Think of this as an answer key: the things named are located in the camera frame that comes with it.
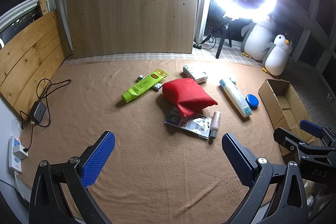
checkered floor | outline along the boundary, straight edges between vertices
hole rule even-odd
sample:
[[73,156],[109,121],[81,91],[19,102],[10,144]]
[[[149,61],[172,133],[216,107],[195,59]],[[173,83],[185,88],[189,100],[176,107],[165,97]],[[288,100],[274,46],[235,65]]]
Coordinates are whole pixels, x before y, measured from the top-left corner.
[[[199,50],[193,48],[192,54],[169,54],[169,53],[135,53],[135,54],[113,54],[94,56],[79,59],[68,59],[64,63],[78,64],[95,61],[114,60],[139,60],[139,59],[190,59],[203,61],[217,61],[215,58],[217,46],[211,50]],[[241,51],[235,48],[223,48],[219,57],[220,61],[239,63],[245,65],[260,66],[262,64],[242,55]],[[336,129],[336,115],[327,101],[328,90],[320,80],[316,71],[302,67],[293,62],[288,62],[281,79],[289,81],[299,94],[308,114],[313,122]]]

blue textured gripper pad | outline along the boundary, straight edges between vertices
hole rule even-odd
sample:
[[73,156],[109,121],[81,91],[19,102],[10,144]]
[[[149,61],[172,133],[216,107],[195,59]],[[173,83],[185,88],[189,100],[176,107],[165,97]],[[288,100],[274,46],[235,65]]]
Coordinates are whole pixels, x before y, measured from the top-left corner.
[[110,132],[93,152],[82,169],[82,183],[84,187],[95,183],[107,159],[111,155],[115,144],[116,139],[114,134]]
[[322,138],[324,135],[323,129],[320,126],[307,120],[301,120],[300,128],[305,132],[312,134],[316,138]]
[[222,138],[222,148],[242,185],[252,187],[254,184],[253,169],[228,134],[225,134]]

tan blanket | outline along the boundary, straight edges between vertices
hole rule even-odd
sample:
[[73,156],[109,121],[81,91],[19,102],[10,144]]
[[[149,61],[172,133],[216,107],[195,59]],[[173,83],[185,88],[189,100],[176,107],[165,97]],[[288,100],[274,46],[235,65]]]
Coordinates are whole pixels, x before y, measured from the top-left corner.
[[[221,148],[223,134],[232,132],[243,146],[271,163],[283,164],[273,127],[258,89],[268,77],[260,67],[203,62],[209,79],[201,84],[218,102],[204,109],[212,116],[222,112],[217,139],[204,139],[165,125],[172,105],[162,92],[149,90],[125,105],[121,94],[139,75],[157,68],[169,74],[165,81],[183,76],[190,60],[132,60],[62,65],[52,81],[72,83],[49,97],[51,125],[34,128],[29,158],[22,161],[20,178],[32,186],[41,160],[66,162],[79,156],[105,131],[115,134],[116,145],[100,176],[89,190],[114,224],[119,223],[220,223],[226,221],[248,191]],[[243,95],[258,97],[260,104],[243,119],[219,88],[223,75],[235,75]],[[46,114],[42,124],[48,122]],[[30,142],[31,127],[22,133]],[[70,206],[79,215],[73,201]]]

blue container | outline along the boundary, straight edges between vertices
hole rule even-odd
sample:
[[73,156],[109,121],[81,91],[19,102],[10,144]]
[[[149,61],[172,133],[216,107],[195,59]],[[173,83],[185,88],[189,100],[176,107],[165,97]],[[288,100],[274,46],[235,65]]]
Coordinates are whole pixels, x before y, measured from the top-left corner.
[[258,98],[255,97],[254,95],[252,94],[248,94],[245,98],[245,100],[247,101],[247,104],[249,105],[249,107],[251,109],[256,109],[259,105],[259,101],[258,101]]

penguin feet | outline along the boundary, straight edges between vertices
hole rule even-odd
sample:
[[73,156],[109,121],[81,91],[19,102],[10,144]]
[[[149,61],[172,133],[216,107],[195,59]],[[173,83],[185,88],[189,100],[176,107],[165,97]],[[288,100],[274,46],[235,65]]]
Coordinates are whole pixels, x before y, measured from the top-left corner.
[[264,71],[264,72],[268,73],[269,75],[273,76],[273,78],[275,78],[275,79],[279,79],[278,76],[270,74],[269,71],[265,69],[265,67],[262,67],[262,71]]
[[242,55],[245,55],[246,57],[248,57],[248,58],[252,58],[251,56],[249,56],[247,53],[245,53],[245,52],[242,52],[241,53]]
[[268,72],[268,70],[265,69],[265,67],[262,67],[262,71],[264,71],[264,72],[270,74],[270,73]]

